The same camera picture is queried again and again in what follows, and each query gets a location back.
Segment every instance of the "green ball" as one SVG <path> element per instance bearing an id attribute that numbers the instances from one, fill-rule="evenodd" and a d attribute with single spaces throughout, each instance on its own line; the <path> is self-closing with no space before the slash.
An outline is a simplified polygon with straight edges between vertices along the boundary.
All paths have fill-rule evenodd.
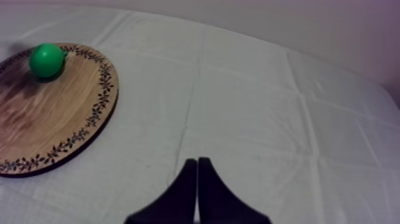
<path id="1" fill-rule="evenodd" d="M 56 75 L 64 64 L 66 53 L 52 43 L 37 46 L 29 60 L 32 73 L 38 78 L 49 78 Z"/>

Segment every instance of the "round wooden board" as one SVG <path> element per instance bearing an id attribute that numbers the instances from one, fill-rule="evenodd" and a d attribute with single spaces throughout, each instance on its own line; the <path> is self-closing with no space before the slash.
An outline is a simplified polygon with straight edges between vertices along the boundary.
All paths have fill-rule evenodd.
<path id="1" fill-rule="evenodd" d="M 114 66 L 99 51 L 58 43 L 68 52 L 48 83 L 29 70 L 32 49 L 0 64 L 0 175 L 37 173 L 66 161 L 100 131 L 118 95 Z"/>

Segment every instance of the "table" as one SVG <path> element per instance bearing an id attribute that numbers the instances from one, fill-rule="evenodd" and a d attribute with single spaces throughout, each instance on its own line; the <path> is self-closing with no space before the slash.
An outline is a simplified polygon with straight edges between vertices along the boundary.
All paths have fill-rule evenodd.
<path id="1" fill-rule="evenodd" d="M 42 42 L 94 47 L 120 96 L 72 161 L 0 178 L 0 223 L 123 223 L 186 158 L 211 157 L 273 223 L 399 223 L 400 114 L 361 76 L 272 43 L 107 8 L 1 5 L 0 59 Z"/>

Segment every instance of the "wooden tray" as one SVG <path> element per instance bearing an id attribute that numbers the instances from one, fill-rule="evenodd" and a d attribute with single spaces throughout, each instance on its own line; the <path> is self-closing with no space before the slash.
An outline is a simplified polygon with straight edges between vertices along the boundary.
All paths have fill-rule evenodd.
<path id="1" fill-rule="evenodd" d="M 29 70 L 32 49 L 0 64 L 0 175 L 29 176 L 62 164 L 86 146 L 118 95 L 114 66 L 99 51 L 58 43 L 63 74 L 48 83 Z"/>

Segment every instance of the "white tablecloth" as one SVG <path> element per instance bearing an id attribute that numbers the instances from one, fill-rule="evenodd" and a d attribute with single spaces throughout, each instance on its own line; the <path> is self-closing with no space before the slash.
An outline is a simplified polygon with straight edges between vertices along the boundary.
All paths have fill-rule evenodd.
<path id="1" fill-rule="evenodd" d="M 400 114 L 361 77 L 133 11 L 1 5 L 0 30 L 1 60 L 41 42 L 83 43 L 120 79 L 115 113 L 89 148 L 40 176 L 0 178 L 1 224 L 123 223 L 199 156 L 275 224 L 400 223 Z"/>

